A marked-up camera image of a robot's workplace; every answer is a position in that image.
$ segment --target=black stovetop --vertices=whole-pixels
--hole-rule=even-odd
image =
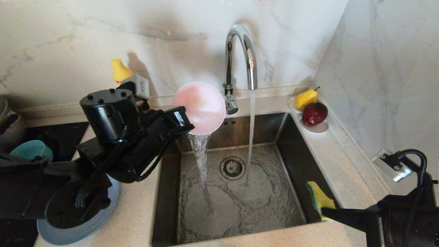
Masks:
[[[41,140],[54,152],[53,162],[69,161],[87,127],[88,122],[29,128],[25,142]],[[0,219],[1,247],[32,247],[37,236],[36,220]]]

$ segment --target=drain strainer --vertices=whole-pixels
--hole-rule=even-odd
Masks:
[[[229,180],[238,180],[245,173],[245,163],[238,157],[230,156],[223,159],[219,170],[223,177]]]

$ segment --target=chrome faucet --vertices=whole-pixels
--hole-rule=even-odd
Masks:
[[[258,75],[256,71],[256,56],[253,49],[252,40],[247,29],[241,24],[235,24],[230,28],[226,39],[226,82],[223,84],[224,95],[226,96],[227,114],[231,115],[238,111],[238,105],[233,96],[232,83],[232,50],[233,40],[238,37],[241,42],[242,49],[244,49],[245,63],[247,67],[247,84],[249,90],[258,88]]]

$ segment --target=stainless steel sink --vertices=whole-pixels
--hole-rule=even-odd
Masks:
[[[188,137],[163,156],[154,247],[319,222],[307,181],[334,198],[288,113],[257,115],[251,164],[250,117],[228,118],[209,141],[207,191]]]

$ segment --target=marble wall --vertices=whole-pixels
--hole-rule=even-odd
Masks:
[[[363,152],[414,148],[438,179],[439,2],[349,1],[314,86]],[[405,194],[415,175],[392,191]]]
[[[347,0],[0,0],[0,95],[16,108],[77,103],[113,87],[113,58],[152,96],[191,81],[221,89],[225,39],[252,34],[260,87],[309,84]],[[246,88],[241,52],[238,88]]]

